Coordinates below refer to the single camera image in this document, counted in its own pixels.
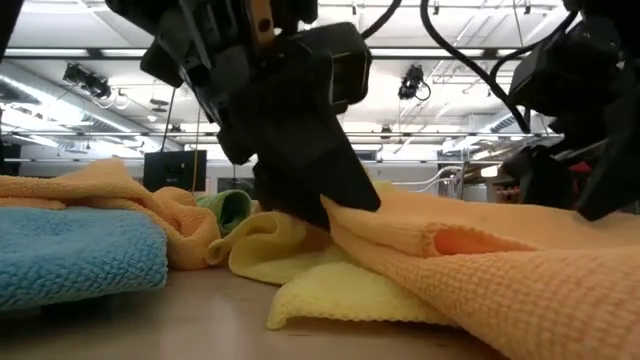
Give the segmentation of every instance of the orange towel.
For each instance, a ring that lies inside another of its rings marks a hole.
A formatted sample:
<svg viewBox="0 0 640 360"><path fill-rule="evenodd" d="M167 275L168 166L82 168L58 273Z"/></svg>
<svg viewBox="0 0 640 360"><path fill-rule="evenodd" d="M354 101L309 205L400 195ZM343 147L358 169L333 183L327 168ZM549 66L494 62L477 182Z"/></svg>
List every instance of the orange towel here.
<svg viewBox="0 0 640 360"><path fill-rule="evenodd" d="M381 191L376 213L323 199L331 233L514 359L640 359L640 217Z"/></svg>
<svg viewBox="0 0 640 360"><path fill-rule="evenodd" d="M189 192L167 187L150 193L117 158L54 179L0 176L0 206L88 206L144 213L167 234L169 265L183 270L207 267L207 248L220 237L213 213L196 207Z"/></svg>

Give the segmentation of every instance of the crumpled towel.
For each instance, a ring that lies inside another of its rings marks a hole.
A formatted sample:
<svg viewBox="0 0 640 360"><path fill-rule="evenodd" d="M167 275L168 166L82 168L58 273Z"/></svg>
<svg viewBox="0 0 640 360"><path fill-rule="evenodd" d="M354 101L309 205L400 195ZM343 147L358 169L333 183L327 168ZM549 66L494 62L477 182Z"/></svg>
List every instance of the crumpled towel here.
<svg viewBox="0 0 640 360"><path fill-rule="evenodd" d="M242 190L227 190L196 199L198 206L207 208L218 219L220 235L226 236L251 215L254 204Z"/></svg>
<svg viewBox="0 0 640 360"><path fill-rule="evenodd" d="M270 328L294 316L422 321L462 327L514 359L640 359L640 217L588 223L566 210L378 191L376 213L323 199L351 262L309 250L318 235L277 213L249 218L207 260L230 252L234 273L286 284Z"/></svg>
<svg viewBox="0 0 640 360"><path fill-rule="evenodd" d="M95 161L53 179L0 176L0 206L53 210L86 206L146 214L167 234L167 258L176 269L207 267L207 248L220 238L214 214L197 207L189 192L166 187L150 193L117 158Z"/></svg>

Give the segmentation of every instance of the green towel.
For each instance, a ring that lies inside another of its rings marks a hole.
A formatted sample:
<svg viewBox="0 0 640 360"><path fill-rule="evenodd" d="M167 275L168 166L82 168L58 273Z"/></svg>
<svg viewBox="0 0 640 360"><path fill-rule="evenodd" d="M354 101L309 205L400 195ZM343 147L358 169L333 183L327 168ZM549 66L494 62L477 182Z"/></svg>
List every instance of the green towel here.
<svg viewBox="0 0 640 360"><path fill-rule="evenodd" d="M216 214L220 235L226 236L251 215L251 197L242 190L227 190L196 199L199 207Z"/></svg>

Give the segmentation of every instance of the fluorescent light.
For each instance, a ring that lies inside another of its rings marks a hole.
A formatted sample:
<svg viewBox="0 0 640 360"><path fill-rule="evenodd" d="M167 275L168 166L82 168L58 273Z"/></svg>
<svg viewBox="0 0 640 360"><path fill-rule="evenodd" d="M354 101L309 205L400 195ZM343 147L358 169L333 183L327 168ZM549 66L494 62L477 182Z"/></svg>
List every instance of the fluorescent light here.
<svg viewBox="0 0 640 360"><path fill-rule="evenodd" d="M486 158L491 156L491 152L488 150L481 151L475 155L473 155L473 160L480 160L482 158Z"/></svg>
<svg viewBox="0 0 640 360"><path fill-rule="evenodd" d="M480 170L480 175L486 178L498 176L498 165L490 166L488 168Z"/></svg>
<svg viewBox="0 0 640 360"><path fill-rule="evenodd" d="M40 144L40 145L58 147L58 143L57 142L55 142L53 140L49 140L47 138L43 138L42 136L32 135L30 137L25 137L25 136L20 136L20 135L13 135L13 137L16 138L16 139L33 142L33 143Z"/></svg>
<svg viewBox="0 0 640 360"><path fill-rule="evenodd" d="M484 49L461 49L463 54L467 56L481 56L484 52ZM417 57L450 57L449 54L444 49L421 49L421 48L404 48L404 49L394 49L394 48L372 48L371 54L373 56L417 56Z"/></svg>
<svg viewBox="0 0 640 360"><path fill-rule="evenodd" d="M85 49L16 49L9 48L6 51L7 56L69 56L69 57L86 57L89 52Z"/></svg>
<svg viewBox="0 0 640 360"><path fill-rule="evenodd" d="M113 136L105 136L105 139L109 139L111 141L115 141L115 142L119 142L122 144L122 140L118 139L118 138L114 138Z"/></svg>
<svg viewBox="0 0 640 360"><path fill-rule="evenodd" d="M125 146L131 146L131 147L140 147L140 146L142 146L142 142L133 141L133 140L122 140L122 143Z"/></svg>
<svg viewBox="0 0 640 360"><path fill-rule="evenodd" d="M74 15L74 14L87 14L102 11L111 11L107 6L91 6L81 8L76 4L24 4L22 6L22 12L33 14L47 14L47 15Z"/></svg>
<svg viewBox="0 0 640 360"><path fill-rule="evenodd" d="M102 55L110 57L141 57L147 52L146 49L103 49L100 50Z"/></svg>
<svg viewBox="0 0 640 360"><path fill-rule="evenodd" d="M498 50L498 56L502 57L502 56L507 56L509 54L511 54L512 52L514 52L516 49L503 49L503 50ZM529 54L531 54L531 51L524 53L524 55L522 55L522 57L526 57L529 56Z"/></svg>

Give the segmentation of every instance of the folded towel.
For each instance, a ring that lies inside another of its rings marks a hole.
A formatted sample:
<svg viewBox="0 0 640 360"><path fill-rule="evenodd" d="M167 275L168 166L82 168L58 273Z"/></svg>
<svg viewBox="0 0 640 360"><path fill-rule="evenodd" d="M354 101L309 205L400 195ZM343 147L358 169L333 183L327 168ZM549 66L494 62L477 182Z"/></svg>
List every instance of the folded towel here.
<svg viewBox="0 0 640 360"><path fill-rule="evenodd" d="M321 260L305 226L276 213L249 218L207 260L230 251L234 273L286 283L271 328L292 316L423 321L516 359L640 358L640 218L379 193L376 213L323 199L354 264Z"/></svg>
<svg viewBox="0 0 640 360"><path fill-rule="evenodd" d="M227 190L216 195L196 199L198 206L207 208L216 215L220 235L226 236L252 213L253 202L242 190Z"/></svg>
<svg viewBox="0 0 640 360"><path fill-rule="evenodd" d="M0 311L161 287L166 242L131 211L0 208Z"/></svg>
<svg viewBox="0 0 640 360"><path fill-rule="evenodd" d="M143 213L167 234L169 265L177 269L206 267L207 248L220 237L213 213L197 207L190 193L173 187L150 193L127 174L117 158L96 161L54 179L0 176L3 206L87 206Z"/></svg>

